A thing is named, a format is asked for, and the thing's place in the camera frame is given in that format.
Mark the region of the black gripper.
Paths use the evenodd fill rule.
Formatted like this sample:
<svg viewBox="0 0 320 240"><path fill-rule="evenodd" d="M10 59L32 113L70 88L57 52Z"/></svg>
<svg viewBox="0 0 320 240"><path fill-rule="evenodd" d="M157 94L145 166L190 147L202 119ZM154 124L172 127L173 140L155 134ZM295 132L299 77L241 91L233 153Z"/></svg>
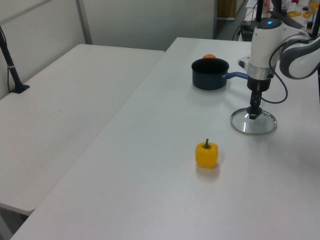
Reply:
<svg viewBox="0 0 320 240"><path fill-rule="evenodd" d="M258 80L252 77L248 77L247 87L251 90L253 96L258 96L259 98L252 98L250 101L249 118L255 120L262 113L260 108L262 93L267 91L270 87L271 79Z"/></svg>

